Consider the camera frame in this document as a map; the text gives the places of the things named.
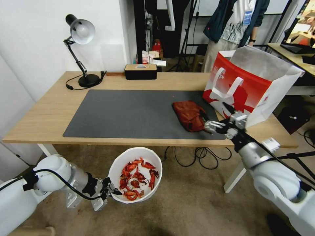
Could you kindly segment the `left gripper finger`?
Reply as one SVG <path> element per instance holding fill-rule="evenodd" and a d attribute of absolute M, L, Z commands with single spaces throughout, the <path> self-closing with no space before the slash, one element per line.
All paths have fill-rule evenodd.
<path fill-rule="evenodd" d="M 110 177 L 106 177 L 102 180 L 102 191 L 114 191 L 115 186 L 111 182 Z"/>
<path fill-rule="evenodd" d="M 111 188 L 106 188 L 105 190 L 103 190 L 102 194 L 101 194 L 101 198 L 102 200 L 104 201 L 105 199 L 107 199 L 108 197 L 113 197 L 113 195 L 117 195 L 117 196 L 121 196 L 122 193 L 114 188 L 114 189 L 111 189 Z"/>

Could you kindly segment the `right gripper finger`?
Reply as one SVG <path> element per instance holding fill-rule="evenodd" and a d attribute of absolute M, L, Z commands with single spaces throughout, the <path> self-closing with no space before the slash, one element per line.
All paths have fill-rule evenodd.
<path fill-rule="evenodd" d="M 199 110 L 200 117 L 204 124 L 204 131 L 208 133 L 218 133 L 218 134 L 226 134 L 226 119 L 222 119 L 220 121 L 209 120 L 206 113 L 202 110 Z"/>
<path fill-rule="evenodd" d="M 226 108 L 226 110 L 228 110 L 228 112 L 230 112 L 230 115 L 225 114 L 225 112 L 223 112 L 223 115 L 226 119 L 230 118 L 232 115 L 234 115 L 235 113 L 238 113 L 238 111 L 236 111 L 234 109 L 233 106 L 227 104 L 226 102 L 222 103 L 224 105 L 224 107 Z"/>

